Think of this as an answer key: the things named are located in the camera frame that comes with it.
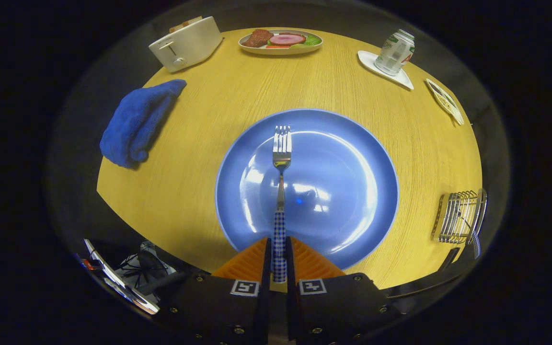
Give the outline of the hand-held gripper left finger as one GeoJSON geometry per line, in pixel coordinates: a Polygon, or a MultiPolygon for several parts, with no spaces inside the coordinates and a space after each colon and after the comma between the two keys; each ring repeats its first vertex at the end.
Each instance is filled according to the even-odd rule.
{"type": "Polygon", "coordinates": [[[263,238],[211,275],[193,273],[159,288],[159,324],[182,345],[266,345],[271,240],[263,238]]]}

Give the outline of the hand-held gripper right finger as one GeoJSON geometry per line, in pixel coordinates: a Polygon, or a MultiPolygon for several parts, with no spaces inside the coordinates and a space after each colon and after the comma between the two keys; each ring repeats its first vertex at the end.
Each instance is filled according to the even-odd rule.
{"type": "Polygon", "coordinates": [[[298,345],[368,344],[403,318],[366,274],[345,274],[294,237],[286,260],[288,338],[298,345]]]}

